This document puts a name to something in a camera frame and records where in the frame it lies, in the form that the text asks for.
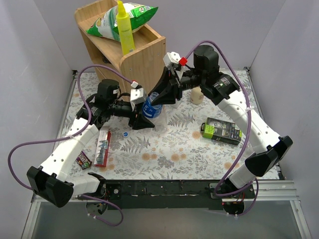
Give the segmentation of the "clear plastic bottle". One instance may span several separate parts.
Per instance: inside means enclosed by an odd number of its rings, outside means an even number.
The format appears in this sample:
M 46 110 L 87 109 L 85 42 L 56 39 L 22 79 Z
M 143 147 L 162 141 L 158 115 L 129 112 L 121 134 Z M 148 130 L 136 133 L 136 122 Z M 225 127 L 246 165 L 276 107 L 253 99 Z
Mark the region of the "clear plastic bottle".
M 156 131 L 160 133 L 167 131 L 167 115 L 165 108 L 162 109 L 160 115 L 157 117 Z

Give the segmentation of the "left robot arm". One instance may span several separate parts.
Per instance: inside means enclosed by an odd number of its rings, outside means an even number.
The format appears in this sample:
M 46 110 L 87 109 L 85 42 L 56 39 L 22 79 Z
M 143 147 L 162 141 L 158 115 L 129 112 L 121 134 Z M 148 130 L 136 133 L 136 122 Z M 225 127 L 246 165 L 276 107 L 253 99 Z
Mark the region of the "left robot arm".
M 73 162 L 86 144 L 99 132 L 110 117 L 125 117 L 134 129 L 153 128 L 155 125 L 143 115 L 143 103 L 147 94 L 142 86 L 133 82 L 128 94 L 130 101 L 120 100 L 119 82 L 102 80 L 97 93 L 84 101 L 67 133 L 67 140 L 60 143 L 53 153 L 39 167 L 30 167 L 27 178 L 34 193 L 61 208 L 79 195 L 101 199 L 107 194 L 106 180 L 96 174 L 67 181 Z

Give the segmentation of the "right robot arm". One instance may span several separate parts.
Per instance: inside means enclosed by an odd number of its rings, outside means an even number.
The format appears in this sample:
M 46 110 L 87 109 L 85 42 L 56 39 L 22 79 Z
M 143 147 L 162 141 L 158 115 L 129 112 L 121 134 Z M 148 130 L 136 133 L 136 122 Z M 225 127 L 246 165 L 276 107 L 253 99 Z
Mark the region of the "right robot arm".
M 214 188 L 217 197 L 239 197 L 243 191 L 276 165 L 292 146 L 289 136 L 280 136 L 272 130 L 250 106 L 244 86 L 235 73 L 227 75 L 219 69 L 219 49 L 210 45 L 198 45 L 193 50 L 193 65 L 176 52 L 164 55 L 162 76 L 152 92 L 158 96 L 151 105 L 173 105 L 185 90 L 200 87 L 205 97 L 224 111 L 245 135 L 238 155 L 240 158 L 247 144 L 255 154 L 248 157 L 237 170 L 229 168 Z

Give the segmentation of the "blue label water bottle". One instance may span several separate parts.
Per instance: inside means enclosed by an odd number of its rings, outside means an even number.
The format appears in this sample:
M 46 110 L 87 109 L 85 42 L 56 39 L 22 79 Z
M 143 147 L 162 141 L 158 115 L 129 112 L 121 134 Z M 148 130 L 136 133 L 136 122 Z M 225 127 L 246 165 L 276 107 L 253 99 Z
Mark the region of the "blue label water bottle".
M 157 118 L 162 111 L 162 105 L 152 106 L 152 102 L 159 94 L 157 92 L 152 92 L 143 104 L 143 115 L 147 118 L 154 119 Z

